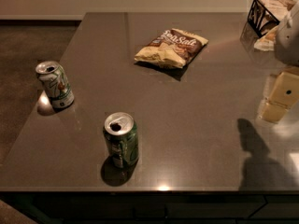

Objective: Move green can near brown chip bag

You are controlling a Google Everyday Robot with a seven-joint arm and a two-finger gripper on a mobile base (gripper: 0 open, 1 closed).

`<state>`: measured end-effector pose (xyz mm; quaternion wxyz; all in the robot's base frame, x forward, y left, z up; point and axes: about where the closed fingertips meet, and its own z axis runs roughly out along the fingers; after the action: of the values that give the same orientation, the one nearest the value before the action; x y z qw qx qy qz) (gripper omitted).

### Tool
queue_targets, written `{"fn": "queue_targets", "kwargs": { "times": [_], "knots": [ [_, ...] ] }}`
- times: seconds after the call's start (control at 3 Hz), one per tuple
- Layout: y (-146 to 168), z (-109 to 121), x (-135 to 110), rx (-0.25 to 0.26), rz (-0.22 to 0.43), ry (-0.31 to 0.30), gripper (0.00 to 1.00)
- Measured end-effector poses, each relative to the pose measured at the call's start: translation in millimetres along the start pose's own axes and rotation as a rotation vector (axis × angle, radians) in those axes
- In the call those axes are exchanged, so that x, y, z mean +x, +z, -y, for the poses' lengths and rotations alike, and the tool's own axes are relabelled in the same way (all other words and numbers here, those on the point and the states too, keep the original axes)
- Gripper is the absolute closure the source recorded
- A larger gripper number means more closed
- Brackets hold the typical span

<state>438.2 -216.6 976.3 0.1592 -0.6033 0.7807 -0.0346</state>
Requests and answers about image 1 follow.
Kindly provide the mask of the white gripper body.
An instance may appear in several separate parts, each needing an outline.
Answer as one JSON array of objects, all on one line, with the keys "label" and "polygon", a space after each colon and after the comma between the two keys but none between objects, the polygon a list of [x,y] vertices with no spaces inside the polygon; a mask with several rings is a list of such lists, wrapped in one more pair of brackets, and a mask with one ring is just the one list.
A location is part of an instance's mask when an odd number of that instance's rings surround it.
[{"label": "white gripper body", "polygon": [[299,1],[278,25],[275,56],[289,65],[299,65]]}]

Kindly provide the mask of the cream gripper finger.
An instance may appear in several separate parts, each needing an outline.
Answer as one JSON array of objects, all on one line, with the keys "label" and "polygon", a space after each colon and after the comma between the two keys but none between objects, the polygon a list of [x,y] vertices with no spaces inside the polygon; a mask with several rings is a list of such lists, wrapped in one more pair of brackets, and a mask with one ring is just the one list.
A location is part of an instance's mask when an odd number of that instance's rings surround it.
[{"label": "cream gripper finger", "polygon": [[299,67],[287,66],[271,74],[265,83],[260,104],[260,118],[278,123],[299,101]]}]

